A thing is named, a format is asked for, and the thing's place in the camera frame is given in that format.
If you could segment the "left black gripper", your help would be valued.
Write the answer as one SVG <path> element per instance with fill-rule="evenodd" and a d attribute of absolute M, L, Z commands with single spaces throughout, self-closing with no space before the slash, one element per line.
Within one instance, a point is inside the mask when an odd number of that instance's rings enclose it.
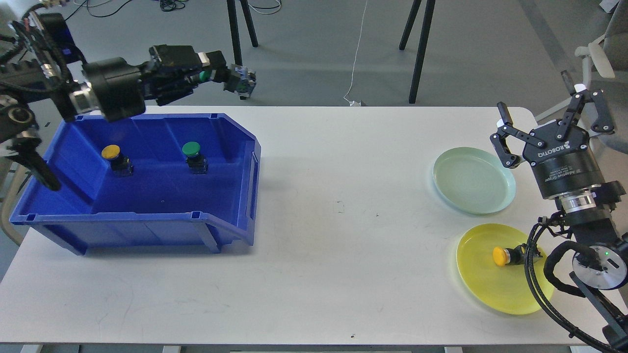
<path fill-rule="evenodd" d="M 201 83 L 229 80 L 219 50 L 197 53 L 191 46 L 157 45 L 150 47 L 149 55 L 140 65 L 121 57 L 83 64 L 81 113 L 99 110 L 106 121 L 114 122 L 143 114 L 146 101 L 168 105 L 191 95 Z"/>

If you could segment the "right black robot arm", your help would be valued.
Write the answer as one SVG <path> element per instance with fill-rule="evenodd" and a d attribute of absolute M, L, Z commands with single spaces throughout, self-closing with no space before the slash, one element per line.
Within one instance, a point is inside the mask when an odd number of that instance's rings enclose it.
<path fill-rule="evenodd" d="M 522 264 L 527 285 L 536 302 L 570 337 L 605 353 L 627 351 L 627 315 L 604 291 L 627 283 L 627 235 L 617 232 L 611 213 L 626 191 L 618 181 L 606 181 L 590 149 L 588 130 L 578 126 L 586 104 L 592 103 L 598 118 L 591 130 L 612 134 L 615 126 L 602 90 L 590 91 L 575 84 L 567 71 L 561 76 L 571 96 L 560 119 L 529 132 L 516 129 L 505 103 L 498 103 L 500 120 L 490 136 L 505 168 L 529 163 L 541 197 L 554 201 L 557 211 L 540 217 L 532 227 L 520 255 L 506 254 L 508 264 Z M 537 242 L 543 232 L 563 236 L 545 260 L 543 273 L 557 290 L 587 299 L 606 321 L 601 342 L 576 327 L 552 306 L 540 287 L 534 269 Z"/>

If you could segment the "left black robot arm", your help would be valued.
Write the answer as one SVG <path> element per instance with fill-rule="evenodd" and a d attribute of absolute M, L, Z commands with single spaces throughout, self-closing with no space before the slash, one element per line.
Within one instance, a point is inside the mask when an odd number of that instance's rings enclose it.
<path fill-rule="evenodd" d="M 37 152 L 39 125 L 29 104 L 53 101 L 63 120 L 99 110 L 108 122 L 143 114 L 146 101 L 163 106 L 191 95 L 201 83 L 221 83 L 238 92 L 240 74 L 220 51 L 159 45 L 150 58 L 130 65 L 121 57 L 87 62 L 60 13 L 38 9 L 61 4 L 41 0 L 10 22 L 13 47 L 1 55 L 1 156 L 30 170 L 50 190 L 61 183 Z"/>

